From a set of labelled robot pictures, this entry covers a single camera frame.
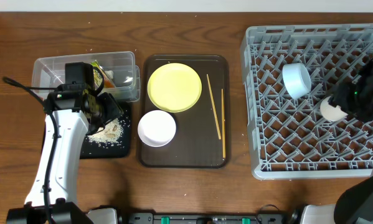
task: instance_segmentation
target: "food wrapper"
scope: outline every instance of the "food wrapper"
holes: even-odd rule
[[[91,65],[97,68],[103,74],[103,77],[104,77],[103,88],[115,88],[116,87],[113,81],[107,76],[107,74],[105,73],[105,71],[103,71],[102,67],[99,65],[97,61],[92,62]],[[99,72],[96,71],[95,69],[93,70],[93,79],[95,80],[95,89],[97,89],[102,83],[102,77],[99,74]]]

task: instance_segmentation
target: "white wall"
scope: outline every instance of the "white wall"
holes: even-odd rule
[[[373,12],[373,0],[0,0],[0,11]]]

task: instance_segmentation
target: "black tray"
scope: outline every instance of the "black tray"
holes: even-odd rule
[[[151,74],[167,63],[183,63],[200,76],[202,93],[197,103],[180,113],[170,113],[176,122],[176,134],[163,147],[150,147],[138,141],[138,158],[147,167],[219,168],[230,156],[229,73],[226,59],[218,55],[153,55],[144,66],[142,115],[159,110],[147,94]],[[224,89],[226,158],[222,156],[222,140],[218,139],[214,114],[207,84],[210,77],[219,127],[221,122],[221,89]]]
[[[80,159],[122,158],[128,155],[131,143],[131,107],[127,103],[119,103],[119,105],[124,110],[124,114],[118,118],[120,124],[123,124],[123,134],[117,140],[121,141],[121,145],[111,146],[111,143],[89,142],[88,137],[85,136]]]

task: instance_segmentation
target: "green connector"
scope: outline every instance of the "green connector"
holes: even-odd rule
[[[169,224],[169,217],[161,217],[161,224]]]
[[[249,218],[242,218],[242,224],[250,224],[250,219]]]

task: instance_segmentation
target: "white bowl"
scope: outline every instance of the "white bowl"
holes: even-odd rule
[[[298,99],[311,91],[311,77],[302,63],[283,66],[281,71],[288,94]]]
[[[143,143],[151,147],[161,147],[168,144],[176,132],[174,118],[161,110],[145,114],[138,124],[138,135]]]

